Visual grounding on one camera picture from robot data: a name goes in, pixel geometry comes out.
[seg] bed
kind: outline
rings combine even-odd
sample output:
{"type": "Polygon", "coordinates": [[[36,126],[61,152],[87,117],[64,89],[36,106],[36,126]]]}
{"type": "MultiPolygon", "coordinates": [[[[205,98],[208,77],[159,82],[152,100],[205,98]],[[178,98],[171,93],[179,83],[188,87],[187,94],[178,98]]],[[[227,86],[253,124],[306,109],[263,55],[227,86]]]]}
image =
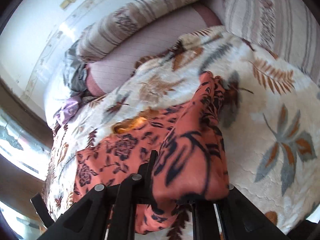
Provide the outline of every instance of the bed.
{"type": "MultiPolygon", "coordinates": [[[[145,43],[141,43],[148,44],[146,34],[141,34],[145,29],[154,31],[159,22],[170,23],[170,16],[160,17],[198,0],[171,1],[171,7],[155,6],[155,16],[148,19],[146,5],[150,1],[157,4],[155,0],[135,0],[84,30],[77,54],[84,63],[91,64],[89,69],[105,69],[101,62],[107,62],[109,69],[115,68],[110,62],[121,62],[121,51],[133,53],[134,47],[130,46],[139,43],[137,39],[141,41],[144,37],[145,43]],[[103,34],[101,26],[106,26],[103,34]]],[[[177,42],[172,38],[164,40],[159,48],[146,54],[140,49],[143,54],[131,55],[132,58],[124,60],[125,65],[116,65],[125,71],[121,84],[119,81],[114,84],[115,89],[99,86],[97,78],[91,75],[91,86],[97,95],[107,94],[82,107],[54,137],[43,197],[55,220],[81,194],[75,183],[77,152],[96,146],[103,138],[117,133],[117,125],[141,117],[148,109],[170,109],[187,102],[200,85],[199,74],[203,71],[221,76],[226,87],[238,91],[219,117],[230,182],[286,234],[319,205],[317,15],[313,16],[302,0],[219,1],[224,11],[215,13],[225,15],[221,20],[224,25],[202,17],[198,22],[200,30],[188,25],[183,31],[186,34],[172,34],[177,42]],[[306,17],[299,17],[300,8],[306,17]],[[279,19],[283,15],[289,20],[279,19]],[[177,44],[183,46],[180,54],[172,53],[177,44]]],[[[212,10],[221,7],[216,0],[204,0],[202,4],[212,10]]],[[[191,14],[195,7],[182,10],[191,14]]],[[[179,13],[171,13],[173,20],[177,20],[174,17],[179,13]]],[[[190,213],[186,214],[172,228],[138,237],[167,239],[173,235],[173,239],[192,239],[190,213]]]]}

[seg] silver screw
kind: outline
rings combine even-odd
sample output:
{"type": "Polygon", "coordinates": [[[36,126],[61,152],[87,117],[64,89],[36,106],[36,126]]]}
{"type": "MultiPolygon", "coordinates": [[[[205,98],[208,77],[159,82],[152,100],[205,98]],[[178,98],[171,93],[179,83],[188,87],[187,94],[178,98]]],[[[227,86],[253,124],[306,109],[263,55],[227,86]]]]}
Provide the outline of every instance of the silver screw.
{"type": "Polygon", "coordinates": [[[98,184],[94,186],[95,191],[102,191],[104,190],[104,185],[103,184],[98,184]]]}
{"type": "Polygon", "coordinates": [[[140,179],[142,179],[142,176],[141,176],[140,174],[134,174],[134,175],[132,176],[132,179],[133,179],[133,180],[140,180],[140,179]]]}

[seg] leaf-patterned blanket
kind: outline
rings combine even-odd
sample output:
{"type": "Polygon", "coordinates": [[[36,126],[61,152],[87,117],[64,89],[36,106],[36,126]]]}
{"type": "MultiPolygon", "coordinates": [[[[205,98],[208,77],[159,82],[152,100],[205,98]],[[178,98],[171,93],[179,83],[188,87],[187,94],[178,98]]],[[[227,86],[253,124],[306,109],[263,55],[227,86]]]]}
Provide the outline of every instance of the leaf-patterned blanket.
{"type": "MultiPolygon", "coordinates": [[[[319,88],[273,52],[217,26],[182,35],[164,57],[140,65],[122,87],[92,101],[59,129],[44,189],[52,217],[65,212],[77,194],[77,151],[96,146],[117,123],[141,112],[190,100],[206,70],[237,91],[219,117],[230,182],[284,233],[318,206],[319,88]]],[[[189,215],[184,211],[171,229],[146,237],[192,239],[189,215]]]]}

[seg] purple cloth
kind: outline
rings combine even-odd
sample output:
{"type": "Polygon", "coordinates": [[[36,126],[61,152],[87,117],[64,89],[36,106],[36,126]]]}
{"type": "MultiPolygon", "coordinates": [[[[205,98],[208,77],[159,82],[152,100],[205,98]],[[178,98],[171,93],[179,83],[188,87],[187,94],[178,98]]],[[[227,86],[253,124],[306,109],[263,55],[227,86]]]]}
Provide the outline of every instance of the purple cloth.
{"type": "Polygon", "coordinates": [[[74,96],[65,101],[60,111],[56,114],[55,119],[60,125],[66,124],[76,114],[81,102],[80,96],[74,96]]]}

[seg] orange floral fabric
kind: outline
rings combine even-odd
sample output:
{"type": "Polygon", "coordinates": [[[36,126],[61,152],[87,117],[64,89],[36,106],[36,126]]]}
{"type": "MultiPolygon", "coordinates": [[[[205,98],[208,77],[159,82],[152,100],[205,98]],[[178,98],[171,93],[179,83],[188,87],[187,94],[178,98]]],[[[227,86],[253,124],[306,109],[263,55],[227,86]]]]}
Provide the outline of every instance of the orange floral fabric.
{"type": "Polygon", "coordinates": [[[152,172],[154,203],[137,206],[137,233],[172,225],[179,210],[176,200],[184,196],[207,200],[226,197],[227,164],[217,127],[225,89],[222,79],[213,78],[211,72],[203,73],[200,82],[191,101],[160,110],[139,127],[79,151],[74,202],[96,184],[120,184],[137,173],[139,166],[148,162],[151,150],[159,153],[152,172]]]}

